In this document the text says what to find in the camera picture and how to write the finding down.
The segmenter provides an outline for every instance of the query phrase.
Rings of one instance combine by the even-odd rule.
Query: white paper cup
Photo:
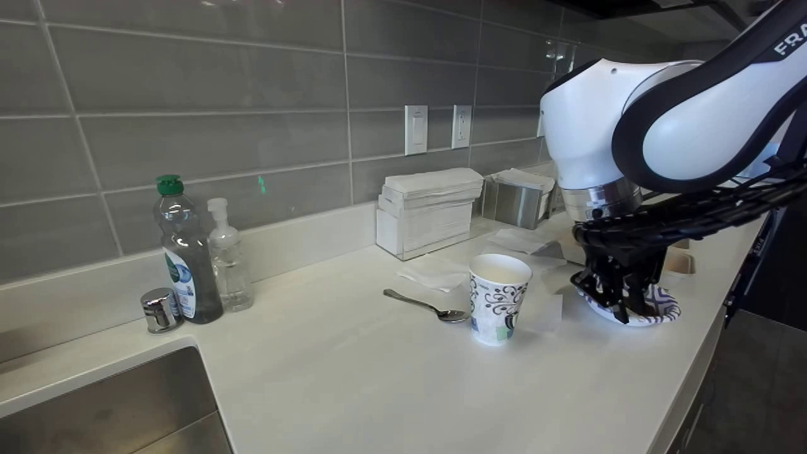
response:
[[[533,268],[509,255],[477,255],[472,259],[473,336],[501,346],[515,332]]]

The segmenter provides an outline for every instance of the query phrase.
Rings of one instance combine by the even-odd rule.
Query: water bottle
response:
[[[156,191],[159,201],[154,206],[154,217],[162,230],[162,248],[180,313],[192,323],[216,321],[224,308],[210,263],[207,232],[198,219],[198,208],[190,197],[185,197],[185,185],[177,174],[159,176]]]
[[[215,219],[207,244],[221,306],[224,311],[245,311],[251,306],[255,293],[241,259],[240,234],[227,224],[227,198],[210,198],[207,208]]]

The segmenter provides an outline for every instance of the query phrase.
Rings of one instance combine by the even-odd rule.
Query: white countertop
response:
[[[552,219],[529,240],[562,226]],[[569,265],[521,255],[534,278],[505,347],[380,290],[463,308],[463,288],[428,290],[403,270],[447,278],[477,253],[507,253],[517,230],[410,263],[366,248],[263,279],[255,308],[211,325],[148,336],[127,323],[0,364],[0,417],[195,346],[240,454],[641,454],[664,430],[756,230],[693,243],[697,274],[664,278],[683,316],[657,327],[593,316],[575,293],[557,296]]]

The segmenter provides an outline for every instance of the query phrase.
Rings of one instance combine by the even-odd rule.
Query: spoon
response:
[[[434,308],[434,306],[428,306],[428,302],[424,302],[424,301],[407,298],[407,296],[400,296],[400,293],[395,293],[395,290],[390,290],[390,288],[385,288],[383,296],[385,296],[385,298],[394,298],[394,301],[410,302],[410,306],[422,306],[422,308],[432,311],[432,313],[436,316],[436,321],[441,321],[441,323],[451,323],[451,321],[463,321],[463,318],[470,318],[470,313],[463,313],[463,311],[438,311],[438,308]]]

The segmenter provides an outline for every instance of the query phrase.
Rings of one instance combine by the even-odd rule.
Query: stainless steel sink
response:
[[[0,419],[8,454],[232,454],[201,359],[177,351]]]

